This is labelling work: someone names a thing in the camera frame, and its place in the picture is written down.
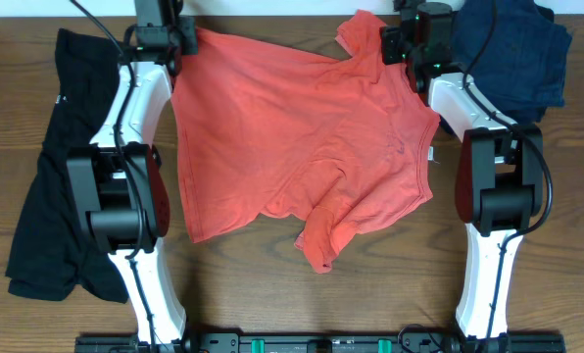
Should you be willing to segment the red soccer t-shirt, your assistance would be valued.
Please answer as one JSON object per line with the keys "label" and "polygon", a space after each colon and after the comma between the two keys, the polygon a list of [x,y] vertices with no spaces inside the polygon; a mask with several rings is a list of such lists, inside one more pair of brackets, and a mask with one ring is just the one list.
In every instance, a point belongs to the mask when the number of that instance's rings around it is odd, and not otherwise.
{"label": "red soccer t-shirt", "polygon": [[427,202],[439,117],[401,64],[381,58],[383,21],[368,11],[338,27],[347,58],[209,29],[182,60],[171,104],[187,231],[195,242],[256,217],[294,216],[296,238],[324,274],[358,234]]}

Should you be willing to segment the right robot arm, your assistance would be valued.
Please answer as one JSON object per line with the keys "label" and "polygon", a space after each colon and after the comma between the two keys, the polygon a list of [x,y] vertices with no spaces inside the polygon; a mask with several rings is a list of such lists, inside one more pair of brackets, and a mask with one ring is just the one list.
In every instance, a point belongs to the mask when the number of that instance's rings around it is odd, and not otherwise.
{"label": "right robot arm", "polygon": [[510,346],[507,303],[517,250],[547,219],[553,201],[542,134],[499,111],[476,86],[474,66],[454,59],[450,5],[403,0],[394,9],[400,24],[380,31],[384,64],[405,65],[412,92],[461,142],[455,204],[467,260],[455,313],[460,345],[501,352]]}

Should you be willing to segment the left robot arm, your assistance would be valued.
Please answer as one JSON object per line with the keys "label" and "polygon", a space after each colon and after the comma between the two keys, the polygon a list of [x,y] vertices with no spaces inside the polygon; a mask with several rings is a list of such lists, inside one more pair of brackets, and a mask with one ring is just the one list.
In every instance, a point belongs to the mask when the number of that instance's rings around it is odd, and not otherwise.
{"label": "left robot arm", "polygon": [[88,145],[68,154],[81,232],[119,271],[138,325],[130,336],[81,336],[78,352],[200,348],[167,266],[170,201],[153,142],[181,58],[198,51],[194,21],[182,7],[178,0],[136,2],[135,24],[114,43],[120,78],[107,118]]}

